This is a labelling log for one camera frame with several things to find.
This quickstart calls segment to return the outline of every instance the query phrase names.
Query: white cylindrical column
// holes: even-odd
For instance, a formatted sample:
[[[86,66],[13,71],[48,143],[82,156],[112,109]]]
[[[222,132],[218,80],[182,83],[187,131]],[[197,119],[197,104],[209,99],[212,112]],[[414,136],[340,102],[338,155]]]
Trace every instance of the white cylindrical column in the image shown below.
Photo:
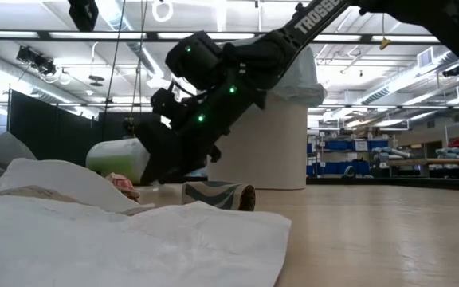
[[[208,179],[260,189],[305,188],[307,114],[306,107],[268,96],[264,111],[253,106],[217,142],[222,157],[208,164]]]

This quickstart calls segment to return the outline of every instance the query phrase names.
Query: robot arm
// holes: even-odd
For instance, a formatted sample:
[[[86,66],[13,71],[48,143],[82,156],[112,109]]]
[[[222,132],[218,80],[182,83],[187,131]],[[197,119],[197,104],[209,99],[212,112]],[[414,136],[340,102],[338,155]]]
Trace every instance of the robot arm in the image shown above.
[[[422,7],[415,9],[419,3]],[[220,48],[205,32],[181,40],[168,54],[166,64],[177,77],[185,77],[202,94],[175,100],[161,88],[152,98],[153,112],[171,120],[144,122],[135,133],[151,154],[141,183],[164,181],[217,162],[214,145],[230,133],[230,126],[252,105],[265,108],[266,91],[282,78],[299,52],[350,5],[366,12],[388,13],[400,21],[425,26],[459,56],[459,18],[451,18],[459,0],[313,0],[296,7],[292,20],[254,43]],[[446,36],[438,25],[455,34]]]

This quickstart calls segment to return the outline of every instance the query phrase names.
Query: ceiling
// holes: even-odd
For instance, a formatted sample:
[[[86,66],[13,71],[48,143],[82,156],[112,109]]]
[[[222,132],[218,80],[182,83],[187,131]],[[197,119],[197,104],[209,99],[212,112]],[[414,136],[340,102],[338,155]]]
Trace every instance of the ceiling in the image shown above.
[[[140,30],[142,25],[142,7],[148,5],[143,31],[193,32],[198,30],[218,32],[267,32],[276,29],[291,19],[298,1],[263,0],[260,8],[255,8],[254,0],[170,0],[173,7],[172,16],[165,22],[157,21],[169,13],[167,5],[156,8],[154,15],[153,2],[140,0],[125,1],[124,16],[133,30]],[[98,0],[97,5],[103,11],[114,11],[121,7],[123,0]],[[69,3],[64,0],[0,0],[0,30],[47,30],[77,31],[69,16]],[[99,17],[96,31],[113,31],[112,27]],[[392,17],[381,14],[360,16],[355,7],[342,13],[324,33],[369,33],[381,35],[407,34],[430,35],[419,26],[397,22]],[[0,59],[17,66],[24,73],[39,74],[27,69],[15,59],[20,46],[29,46],[34,51],[54,59],[57,67],[69,73],[72,80],[63,85],[60,81],[53,83],[57,88],[78,98],[79,101],[103,102],[111,87],[110,97],[119,102],[131,102],[132,96],[139,95],[139,82],[136,68],[138,57],[125,44],[99,42],[92,49],[94,42],[86,41],[26,41],[0,40]],[[167,52],[174,46],[172,42],[146,42],[143,47],[151,58],[164,71],[164,80],[171,79],[171,73],[164,65]],[[390,45],[384,50],[379,45],[356,44],[311,44],[310,48],[316,58],[318,81],[327,89],[327,102],[333,104],[354,104],[350,93],[363,94],[367,90],[396,77],[398,72],[414,65],[417,55],[428,49],[429,45]],[[90,85],[89,75],[103,77],[102,87]],[[158,87],[152,88],[147,82],[146,74],[141,76],[140,90],[142,101],[149,97]],[[459,77],[445,78],[442,85],[451,85],[459,81]],[[405,100],[420,96],[428,91],[440,88],[435,75],[415,81],[411,85],[399,89],[391,96],[387,104],[402,104]],[[313,109],[312,115],[328,112],[326,109]]]

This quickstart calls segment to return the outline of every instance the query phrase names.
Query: wooden floor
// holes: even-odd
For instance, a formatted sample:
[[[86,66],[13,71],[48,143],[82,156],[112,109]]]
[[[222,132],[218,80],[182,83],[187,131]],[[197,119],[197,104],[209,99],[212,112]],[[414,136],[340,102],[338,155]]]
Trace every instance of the wooden floor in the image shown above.
[[[177,204],[179,189],[142,200]],[[258,191],[256,209],[292,220],[277,287],[459,286],[459,191],[309,186]]]

